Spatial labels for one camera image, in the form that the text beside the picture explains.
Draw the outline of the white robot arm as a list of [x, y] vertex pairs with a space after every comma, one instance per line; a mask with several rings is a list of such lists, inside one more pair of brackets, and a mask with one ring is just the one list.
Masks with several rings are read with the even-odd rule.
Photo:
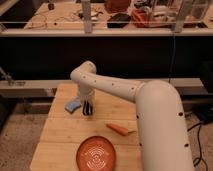
[[143, 171], [195, 171], [183, 105], [174, 86], [162, 80], [101, 76], [90, 61], [70, 77], [83, 101], [90, 101], [93, 91], [99, 90], [135, 104]]

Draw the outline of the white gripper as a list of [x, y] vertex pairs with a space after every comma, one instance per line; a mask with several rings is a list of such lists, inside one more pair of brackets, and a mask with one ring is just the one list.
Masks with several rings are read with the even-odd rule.
[[88, 102], [88, 115], [93, 114], [93, 100], [95, 91], [92, 87], [79, 84], [78, 85], [78, 97], [83, 104], [83, 115], [87, 115], [87, 102]]

